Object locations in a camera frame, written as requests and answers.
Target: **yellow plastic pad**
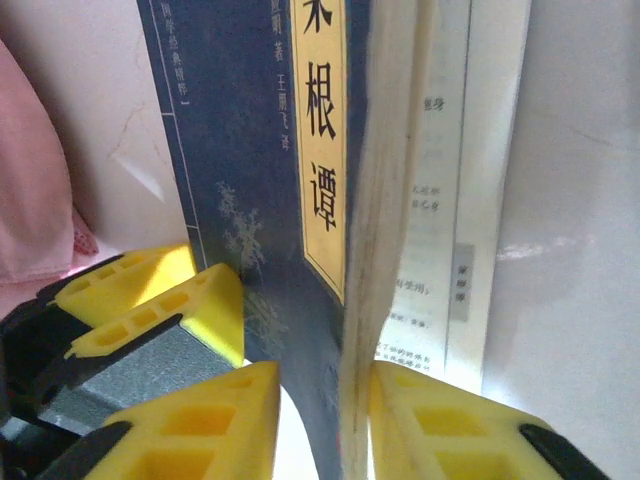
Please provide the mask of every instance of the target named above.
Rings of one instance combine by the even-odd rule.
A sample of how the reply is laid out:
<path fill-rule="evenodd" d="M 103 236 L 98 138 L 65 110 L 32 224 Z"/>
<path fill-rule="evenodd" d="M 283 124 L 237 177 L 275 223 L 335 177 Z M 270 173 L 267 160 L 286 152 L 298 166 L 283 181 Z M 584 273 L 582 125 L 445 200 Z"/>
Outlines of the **yellow plastic pad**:
<path fill-rule="evenodd" d="M 271 480 L 276 362 L 260 362 L 118 412 L 133 427 L 86 480 Z"/>
<path fill-rule="evenodd" d="M 187 245 L 127 252 L 69 282 L 55 297 L 60 308 L 98 327 L 196 273 Z"/>
<path fill-rule="evenodd" d="M 219 263 L 71 343 L 66 357 L 106 356 L 173 315 L 181 326 L 234 367 L 244 361 L 242 284 Z"/>
<path fill-rule="evenodd" d="M 376 361 L 369 405 L 377 480 L 559 480 L 519 433 L 540 419 Z"/>

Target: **yellow title label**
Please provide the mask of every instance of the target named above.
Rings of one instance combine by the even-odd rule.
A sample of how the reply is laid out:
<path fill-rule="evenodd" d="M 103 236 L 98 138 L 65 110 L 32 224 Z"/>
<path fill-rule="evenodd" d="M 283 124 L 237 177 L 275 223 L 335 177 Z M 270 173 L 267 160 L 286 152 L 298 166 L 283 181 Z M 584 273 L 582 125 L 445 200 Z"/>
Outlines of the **yellow title label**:
<path fill-rule="evenodd" d="M 291 0 L 304 255 L 344 301 L 347 64 L 344 2 Z"/>

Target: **white surface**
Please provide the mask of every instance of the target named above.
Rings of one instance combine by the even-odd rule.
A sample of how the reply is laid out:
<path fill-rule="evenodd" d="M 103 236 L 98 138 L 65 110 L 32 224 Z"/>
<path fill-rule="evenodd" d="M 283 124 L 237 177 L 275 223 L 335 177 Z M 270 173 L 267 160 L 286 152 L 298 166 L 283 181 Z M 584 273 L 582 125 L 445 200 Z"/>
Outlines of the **white surface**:
<path fill-rule="evenodd" d="M 534 0 L 484 393 L 640 478 L 640 3 Z"/>
<path fill-rule="evenodd" d="M 622 480 L 640 478 L 638 31 L 634 0 L 533 2 L 484 384 Z M 0 35 L 100 236 L 184 239 L 135 2 L 4 0 Z"/>

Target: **open book page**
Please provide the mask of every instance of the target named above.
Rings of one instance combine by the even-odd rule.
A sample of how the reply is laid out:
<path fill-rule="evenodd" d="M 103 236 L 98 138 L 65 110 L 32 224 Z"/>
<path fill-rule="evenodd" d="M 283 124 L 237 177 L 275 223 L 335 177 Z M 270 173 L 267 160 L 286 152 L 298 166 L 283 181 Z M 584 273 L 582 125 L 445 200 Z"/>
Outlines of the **open book page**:
<path fill-rule="evenodd" d="M 407 238 L 376 351 L 475 393 L 529 0 L 490 15 L 497 7 L 439 2 Z"/>

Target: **white wall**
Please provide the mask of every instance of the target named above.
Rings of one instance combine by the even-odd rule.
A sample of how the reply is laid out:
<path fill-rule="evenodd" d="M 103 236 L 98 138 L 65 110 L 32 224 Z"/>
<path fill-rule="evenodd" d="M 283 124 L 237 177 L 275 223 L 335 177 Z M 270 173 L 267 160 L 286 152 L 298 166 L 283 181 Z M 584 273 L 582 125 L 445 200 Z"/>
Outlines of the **white wall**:
<path fill-rule="evenodd" d="M 640 2 L 533 0 L 484 393 L 640 478 Z"/>
<path fill-rule="evenodd" d="M 640 478 L 640 3 L 533 0 L 484 392 Z M 4 0 L 0 35 L 118 249 L 186 238 L 134 0 Z"/>

